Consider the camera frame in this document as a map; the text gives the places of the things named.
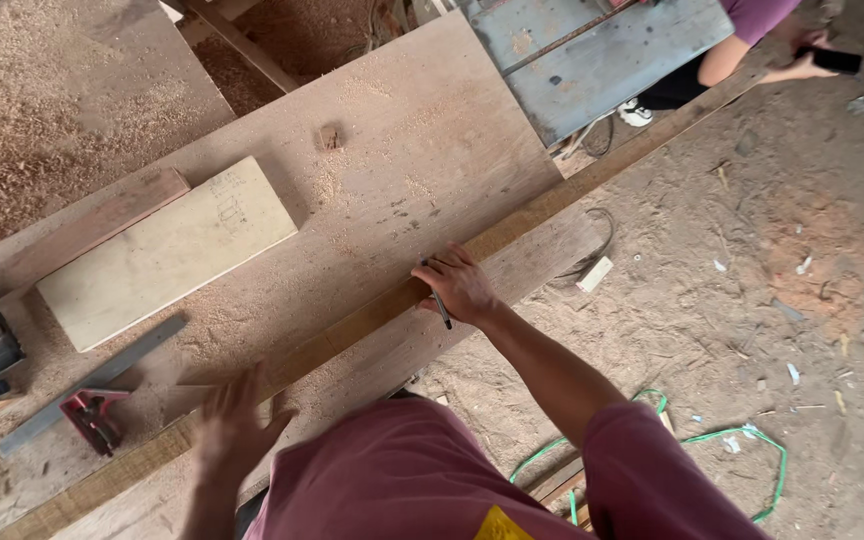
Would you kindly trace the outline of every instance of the green plastic strap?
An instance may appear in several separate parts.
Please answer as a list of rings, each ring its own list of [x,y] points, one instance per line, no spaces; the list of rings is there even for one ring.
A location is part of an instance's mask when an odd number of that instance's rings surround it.
[[[572,525],[579,527],[579,516],[575,514],[575,490],[568,490],[568,507],[572,510]]]
[[[638,392],[634,396],[631,397],[632,401],[637,401],[643,394],[658,394],[658,408],[655,410],[655,414],[662,414],[663,411],[666,410],[666,404],[668,404],[668,398],[666,398],[666,394],[663,394],[659,390],[655,388],[646,388],[641,392]],[[775,511],[776,506],[779,504],[779,499],[783,495],[783,487],[786,485],[786,460],[788,459],[788,451],[783,445],[777,443],[772,440],[771,437],[766,435],[765,433],[759,431],[758,429],[750,429],[748,427],[730,427],[728,429],[721,429],[718,431],[713,431],[711,433],[705,433],[702,435],[696,435],[694,437],[689,437],[687,439],[682,439],[678,441],[678,444],[688,444],[688,443],[697,443],[701,441],[708,441],[709,439],[714,439],[715,437],[725,436],[726,434],[732,434],[735,432],[742,432],[743,434],[748,434],[750,436],[756,436],[763,441],[771,444],[775,448],[778,448],[778,451],[781,453],[781,460],[778,461],[778,481],[775,482],[775,491],[772,495],[772,502],[759,511],[754,516],[751,516],[751,521],[753,523],[760,523],[769,514]]]
[[[666,394],[656,390],[655,388],[640,390],[637,394],[631,397],[631,401],[637,402],[639,398],[645,394],[658,394],[658,408],[655,409],[655,414],[662,414],[663,411],[666,410],[666,405],[669,403],[669,399],[666,398]]]
[[[516,477],[519,475],[519,473],[522,472],[522,469],[526,468],[529,465],[529,463],[532,463],[533,461],[538,460],[539,458],[541,458],[543,456],[543,454],[545,454],[546,452],[552,450],[553,448],[561,445],[562,443],[566,442],[567,440],[568,439],[566,437],[561,437],[560,439],[556,439],[556,440],[550,442],[549,444],[545,445],[539,451],[533,453],[532,457],[529,457],[525,461],[522,461],[521,465],[519,465],[518,467],[515,467],[515,470],[511,473],[511,476],[509,476],[509,482],[511,482],[511,483],[515,482]]]

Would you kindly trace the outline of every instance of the gray metal table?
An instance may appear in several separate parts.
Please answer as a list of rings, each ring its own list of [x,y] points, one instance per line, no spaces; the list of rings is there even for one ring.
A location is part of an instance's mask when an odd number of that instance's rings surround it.
[[[735,31],[718,0],[636,3],[608,18],[593,0],[462,0],[460,8],[546,147]]]

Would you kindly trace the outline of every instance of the smartphone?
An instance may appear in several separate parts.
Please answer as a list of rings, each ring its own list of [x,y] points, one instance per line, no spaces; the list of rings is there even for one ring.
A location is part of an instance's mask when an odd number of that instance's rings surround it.
[[[831,51],[820,47],[798,47],[795,58],[800,58],[806,53],[815,55],[815,66],[842,75],[858,75],[859,69],[862,68],[861,55]]]

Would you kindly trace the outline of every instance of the metal ruler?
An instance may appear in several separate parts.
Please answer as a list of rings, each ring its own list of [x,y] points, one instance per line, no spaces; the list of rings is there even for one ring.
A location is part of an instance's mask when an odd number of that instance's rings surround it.
[[[144,333],[142,337],[136,339],[125,350],[115,354],[108,362],[103,363],[99,369],[88,374],[76,385],[66,390],[61,396],[45,405],[42,410],[36,412],[25,423],[19,425],[15,431],[2,437],[0,440],[0,456],[5,458],[15,449],[29,442],[62,418],[64,415],[63,411],[59,409],[59,405],[76,391],[82,388],[101,387],[107,384],[118,377],[119,374],[132,367],[139,359],[148,355],[151,350],[159,347],[163,341],[172,338],[185,327],[186,321],[183,320],[182,315],[173,315],[152,330]]]

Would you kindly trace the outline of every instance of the purple shirt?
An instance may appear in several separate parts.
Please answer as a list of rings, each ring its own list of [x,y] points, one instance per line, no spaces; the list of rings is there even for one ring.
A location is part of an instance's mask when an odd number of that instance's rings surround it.
[[[599,411],[582,461],[599,538],[767,538],[646,405]],[[493,506],[533,538],[594,538],[503,477],[447,407],[387,399],[276,455],[245,538],[471,539]]]
[[[719,0],[739,40],[755,45],[802,0]]]

